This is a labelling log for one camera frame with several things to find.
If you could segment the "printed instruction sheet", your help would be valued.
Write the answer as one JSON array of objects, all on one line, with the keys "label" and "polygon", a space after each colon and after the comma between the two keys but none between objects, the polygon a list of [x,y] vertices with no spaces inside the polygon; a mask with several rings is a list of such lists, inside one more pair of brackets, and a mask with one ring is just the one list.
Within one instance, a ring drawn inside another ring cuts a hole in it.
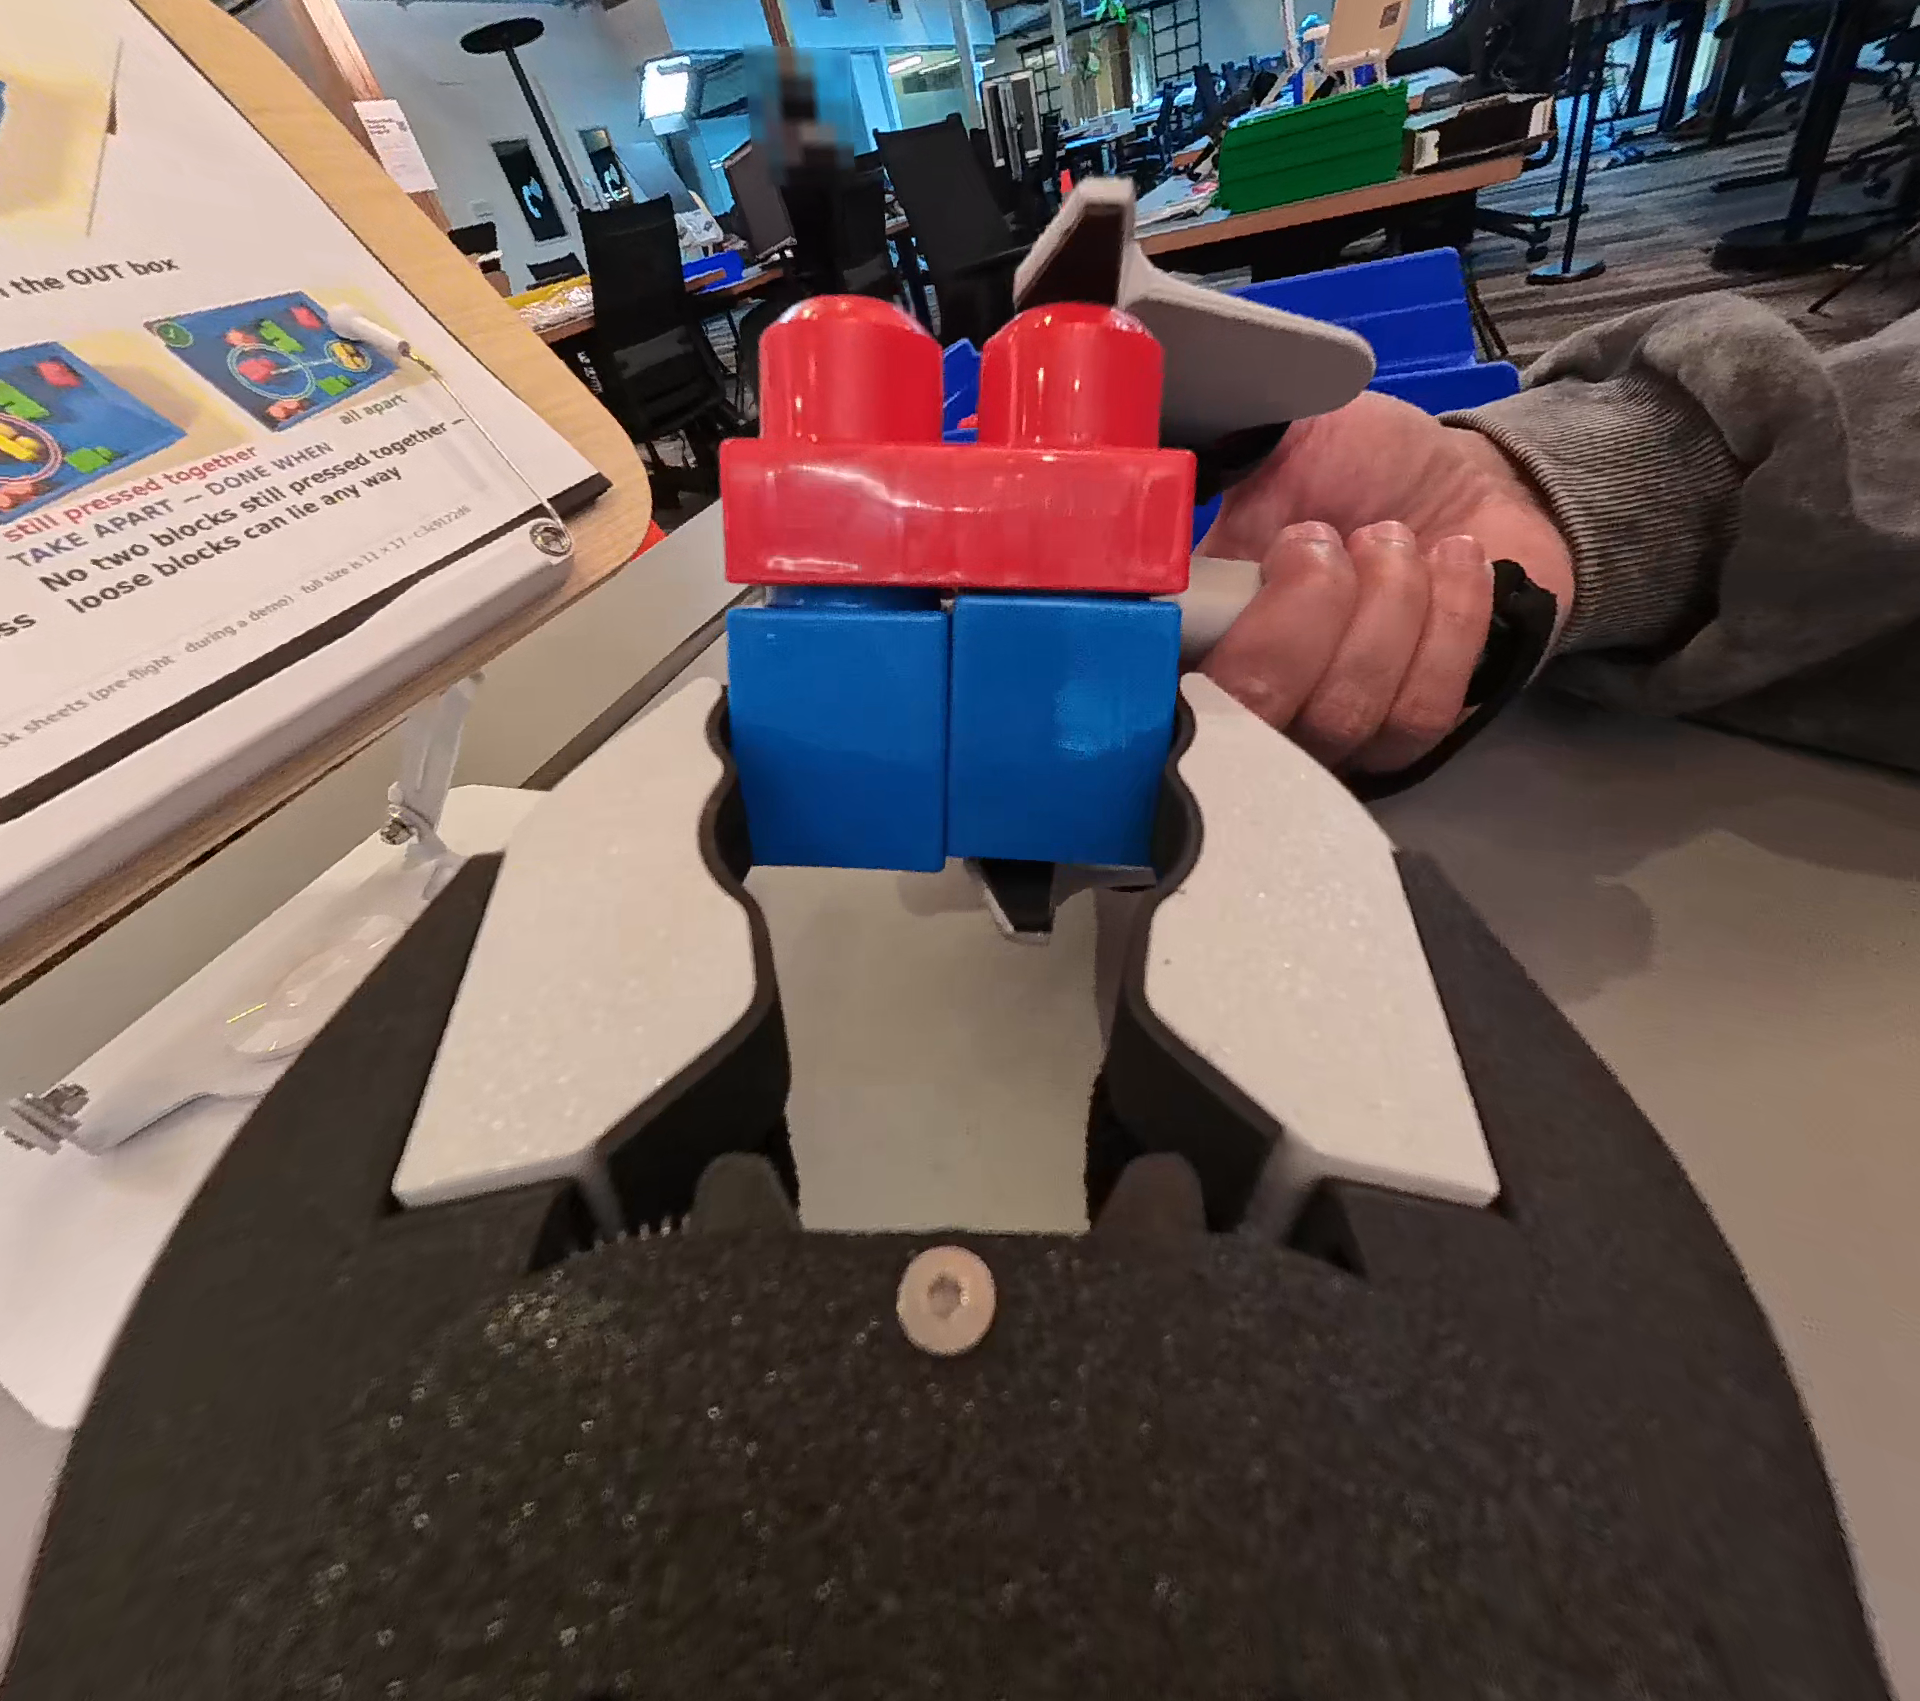
[{"label": "printed instruction sheet", "polygon": [[4,821],[608,478],[135,0],[4,0]]}]

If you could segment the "blue one-stud block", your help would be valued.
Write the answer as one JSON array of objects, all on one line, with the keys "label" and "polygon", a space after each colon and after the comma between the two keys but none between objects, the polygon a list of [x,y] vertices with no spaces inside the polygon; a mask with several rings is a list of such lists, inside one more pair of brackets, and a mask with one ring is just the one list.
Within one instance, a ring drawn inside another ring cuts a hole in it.
[{"label": "blue one-stud block", "polygon": [[727,616],[730,750],[760,869],[948,859],[951,621],[935,590],[773,588]]},{"label": "blue one-stud block", "polygon": [[947,848],[1151,863],[1182,610],[1116,595],[962,593],[951,612]]}]

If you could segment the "person's right forearm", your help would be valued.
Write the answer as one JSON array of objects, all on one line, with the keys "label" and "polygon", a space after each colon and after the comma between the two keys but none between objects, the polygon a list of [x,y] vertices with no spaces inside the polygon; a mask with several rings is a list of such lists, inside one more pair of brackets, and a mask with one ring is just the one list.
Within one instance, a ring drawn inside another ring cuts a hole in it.
[{"label": "person's right forearm", "polygon": [[1525,473],[1572,555],[1554,688],[1917,775],[1917,313],[1818,349],[1751,297],[1689,297],[1445,423]]}]

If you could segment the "blue plastic bin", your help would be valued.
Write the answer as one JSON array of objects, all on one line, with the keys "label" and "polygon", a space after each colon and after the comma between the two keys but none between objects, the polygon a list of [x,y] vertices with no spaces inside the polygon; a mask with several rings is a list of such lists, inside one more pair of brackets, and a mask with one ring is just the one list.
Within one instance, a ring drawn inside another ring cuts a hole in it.
[{"label": "blue plastic bin", "polygon": [[1458,257],[1429,248],[1218,293],[1363,336],[1378,366],[1370,391],[1445,417],[1523,388],[1510,361],[1480,355],[1466,287]]}]

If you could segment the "white wooden document stand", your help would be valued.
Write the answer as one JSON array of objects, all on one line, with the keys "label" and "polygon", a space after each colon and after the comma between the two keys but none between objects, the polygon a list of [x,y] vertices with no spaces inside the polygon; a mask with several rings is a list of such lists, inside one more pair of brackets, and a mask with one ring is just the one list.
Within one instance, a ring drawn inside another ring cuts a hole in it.
[{"label": "white wooden document stand", "polygon": [[311,637],[289,664],[4,821],[4,989],[30,983],[373,737],[616,573],[650,498],[612,418],[300,79],[211,0],[135,0],[266,133],[451,335],[607,476]]}]

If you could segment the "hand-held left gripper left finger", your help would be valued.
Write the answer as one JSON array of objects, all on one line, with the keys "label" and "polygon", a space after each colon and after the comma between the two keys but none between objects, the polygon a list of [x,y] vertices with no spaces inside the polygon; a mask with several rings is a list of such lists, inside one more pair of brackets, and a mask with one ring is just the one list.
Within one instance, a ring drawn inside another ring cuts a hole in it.
[{"label": "hand-held left gripper left finger", "polygon": [[795,1231],[795,1075],[752,863],[727,691],[694,679],[517,826],[396,1204],[551,1189],[597,1233]]}]

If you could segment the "black floor stand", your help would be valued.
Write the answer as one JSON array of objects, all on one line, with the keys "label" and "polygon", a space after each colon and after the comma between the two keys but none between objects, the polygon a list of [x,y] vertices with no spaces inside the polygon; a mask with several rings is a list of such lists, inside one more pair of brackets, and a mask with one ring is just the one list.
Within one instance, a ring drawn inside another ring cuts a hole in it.
[{"label": "black floor stand", "polygon": [[1567,287],[1604,272],[1604,262],[1576,261],[1578,228],[1586,208],[1586,187],[1594,151],[1604,71],[1616,22],[1626,0],[1567,0],[1571,25],[1571,62],[1567,95],[1568,122],[1562,135],[1562,167],[1554,208],[1544,232],[1529,248],[1534,262],[1527,280],[1532,287]]}]

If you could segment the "wooden table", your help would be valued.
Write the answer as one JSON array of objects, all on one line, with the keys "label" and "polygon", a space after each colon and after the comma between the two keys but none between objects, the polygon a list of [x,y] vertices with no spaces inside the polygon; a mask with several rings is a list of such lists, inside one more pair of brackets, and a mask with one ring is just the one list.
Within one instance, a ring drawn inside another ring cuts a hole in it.
[{"label": "wooden table", "polygon": [[1263,241],[1286,230],[1354,218],[1393,217],[1429,200],[1449,200],[1500,187],[1525,175],[1525,156],[1538,146],[1523,140],[1477,158],[1441,163],[1389,182],[1334,193],[1313,200],[1293,200],[1243,212],[1212,207],[1186,220],[1155,227],[1136,236],[1142,252],[1159,262],[1203,248],[1220,248]]}]

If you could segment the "black floor lamp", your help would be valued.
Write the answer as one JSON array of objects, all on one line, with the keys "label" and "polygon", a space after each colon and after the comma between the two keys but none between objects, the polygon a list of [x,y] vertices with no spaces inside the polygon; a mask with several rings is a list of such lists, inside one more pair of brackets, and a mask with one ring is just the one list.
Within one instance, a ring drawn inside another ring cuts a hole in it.
[{"label": "black floor lamp", "polygon": [[524,62],[524,50],[533,49],[543,34],[544,25],[538,17],[510,15],[463,34],[461,49],[474,59],[499,60],[514,81],[533,121],[530,144],[514,153],[506,142],[499,142],[494,154],[510,179],[537,244],[551,248],[544,258],[530,262],[530,280],[556,283],[562,276],[562,261],[574,272],[583,272],[587,248],[580,236],[587,200],[570,156],[565,153],[558,125]]}]

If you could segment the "white wall notice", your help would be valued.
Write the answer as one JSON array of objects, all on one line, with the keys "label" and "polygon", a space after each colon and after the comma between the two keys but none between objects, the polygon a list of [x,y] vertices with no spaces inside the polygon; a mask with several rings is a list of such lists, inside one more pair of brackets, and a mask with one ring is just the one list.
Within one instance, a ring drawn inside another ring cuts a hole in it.
[{"label": "white wall notice", "polygon": [[419,135],[399,101],[355,101],[353,111],[382,170],[406,195],[432,196],[439,193]]}]

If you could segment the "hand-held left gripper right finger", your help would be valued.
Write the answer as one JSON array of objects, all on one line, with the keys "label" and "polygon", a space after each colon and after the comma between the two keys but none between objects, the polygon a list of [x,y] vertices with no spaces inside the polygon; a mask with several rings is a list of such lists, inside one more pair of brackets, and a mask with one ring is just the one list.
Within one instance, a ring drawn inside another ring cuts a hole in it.
[{"label": "hand-held left gripper right finger", "polygon": [[1495,1209],[1389,835],[1205,675],[1182,677],[1174,729],[1103,1065],[1123,1136],[1192,1168],[1216,1233],[1286,1233],[1334,1182]]}]

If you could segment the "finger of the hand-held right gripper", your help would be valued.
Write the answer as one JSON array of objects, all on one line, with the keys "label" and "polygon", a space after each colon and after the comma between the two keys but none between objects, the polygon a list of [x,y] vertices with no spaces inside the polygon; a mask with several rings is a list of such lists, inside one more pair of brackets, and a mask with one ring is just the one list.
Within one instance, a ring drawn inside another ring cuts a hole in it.
[{"label": "finger of the hand-held right gripper", "polygon": [[1370,344],[1340,326],[1233,297],[1159,269],[1141,248],[1127,179],[1077,185],[1015,272],[1015,308],[1111,305],[1163,347],[1163,441],[1194,450],[1343,409],[1376,375]]},{"label": "finger of the hand-held right gripper", "polygon": [[1060,867],[1051,860],[983,860],[980,894],[1010,940],[1049,940],[1063,905]]}]

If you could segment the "red two-stud block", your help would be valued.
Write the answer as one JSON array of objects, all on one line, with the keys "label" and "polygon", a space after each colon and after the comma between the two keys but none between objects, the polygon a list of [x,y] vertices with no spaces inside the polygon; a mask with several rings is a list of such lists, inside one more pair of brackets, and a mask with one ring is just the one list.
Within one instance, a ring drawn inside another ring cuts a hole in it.
[{"label": "red two-stud block", "polygon": [[1178,595],[1196,459],[1160,441],[1165,349],[1090,302],[1023,313],[948,441],[945,355],[902,308],[812,297],[758,349],[755,439],[720,450],[738,585]]}]

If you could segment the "green plastic bin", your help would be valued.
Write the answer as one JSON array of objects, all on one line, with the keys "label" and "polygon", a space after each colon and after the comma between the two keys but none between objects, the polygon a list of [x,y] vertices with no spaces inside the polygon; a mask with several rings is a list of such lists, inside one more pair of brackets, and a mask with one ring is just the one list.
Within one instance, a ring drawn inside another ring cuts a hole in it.
[{"label": "green plastic bin", "polygon": [[1220,136],[1212,204],[1250,214],[1399,179],[1406,99],[1403,82],[1374,82],[1308,104],[1250,111]]}]

